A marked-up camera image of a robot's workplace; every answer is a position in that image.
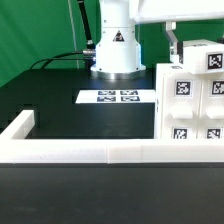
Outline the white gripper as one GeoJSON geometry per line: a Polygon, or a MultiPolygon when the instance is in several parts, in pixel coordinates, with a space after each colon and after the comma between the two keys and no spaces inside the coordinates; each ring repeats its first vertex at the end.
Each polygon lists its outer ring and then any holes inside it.
{"type": "Polygon", "coordinates": [[[175,22],[224,18],[224,0],[130,0],[129,4],[130,18],[137,23],[166,22],[172,63],[183,63],[183,42],[175,36],[175,22]]]}

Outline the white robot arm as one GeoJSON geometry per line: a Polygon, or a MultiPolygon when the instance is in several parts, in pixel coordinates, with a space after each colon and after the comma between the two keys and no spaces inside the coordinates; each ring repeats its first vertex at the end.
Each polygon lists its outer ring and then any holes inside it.
{"type": "Polygon", "coordinates": [[[164,23],[170,59],[183,62],[182,43],[173,30],[176,22],[224,18],[224,0],[99,0],[101,40],[96,45],[93,77],[131,79],[145,73],[135,25],[164,23]]]}

